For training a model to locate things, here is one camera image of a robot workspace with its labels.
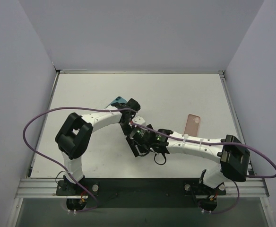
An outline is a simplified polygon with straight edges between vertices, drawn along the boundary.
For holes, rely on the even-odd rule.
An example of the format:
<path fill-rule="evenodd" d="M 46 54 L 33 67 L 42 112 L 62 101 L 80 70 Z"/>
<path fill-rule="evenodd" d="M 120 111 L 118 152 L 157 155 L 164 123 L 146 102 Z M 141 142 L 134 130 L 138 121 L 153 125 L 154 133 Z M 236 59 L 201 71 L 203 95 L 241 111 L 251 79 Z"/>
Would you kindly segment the teal phone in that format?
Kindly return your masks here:
<path fill-rule="evenodd" d="M 124 98 L 122 98 L 121 96 L 118 96 L 118 97 L 116 97 L 113 101 L 111 101 L 111 102 L 107 105 L 107 107 L 111 106 L 111 105 L 114 104 L 114 103 L 119 103 L 119 104 L 127 103 L 127 100 L 124 99 Z"/>

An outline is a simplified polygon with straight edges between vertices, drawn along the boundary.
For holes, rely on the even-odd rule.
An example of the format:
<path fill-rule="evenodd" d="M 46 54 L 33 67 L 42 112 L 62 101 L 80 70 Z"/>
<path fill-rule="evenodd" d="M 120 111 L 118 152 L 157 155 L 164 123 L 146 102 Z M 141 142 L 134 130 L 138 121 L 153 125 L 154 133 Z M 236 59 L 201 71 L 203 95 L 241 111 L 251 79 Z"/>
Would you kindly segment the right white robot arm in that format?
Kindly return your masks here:
<path fill-rule="evenodd" d="M 201 157 L 216 163 L 210 170 L 203 170 L 199 183 L 215 189 L 226 180 L 245 182 L 250 152 L 232 135 L 225 139 L 203 139 L 189 137 L 175 131 L 151 126 L 133 126 L 126 139 L 136 157 L 150 152 L 161 154 L 185 154 Z"/>

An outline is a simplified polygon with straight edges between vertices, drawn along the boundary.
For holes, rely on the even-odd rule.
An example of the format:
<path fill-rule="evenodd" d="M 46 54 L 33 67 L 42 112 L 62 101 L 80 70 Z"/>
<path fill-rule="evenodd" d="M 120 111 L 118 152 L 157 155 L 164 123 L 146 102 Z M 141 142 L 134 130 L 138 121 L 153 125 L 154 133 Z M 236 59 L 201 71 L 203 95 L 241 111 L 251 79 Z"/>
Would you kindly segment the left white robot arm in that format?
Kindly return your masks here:
<path fill-rule="evenodd" d="M 84 188 L 81 181 L 84 178 L 81 156 L 87 150 L 92 133 L 106 126 L 119 124 L 127 142 L 130 142 L 130 122 L 140 109 L 140 104 L 131 98 L 126 103 L 113 102 L 105 109 L 94 110 L 90 114 L 71 113 L 67 117 L 55 137 L 55 142 L 63 155 L 64 166 L 67 168 L 67 189 L 72 194 L 80 194 Z"/>

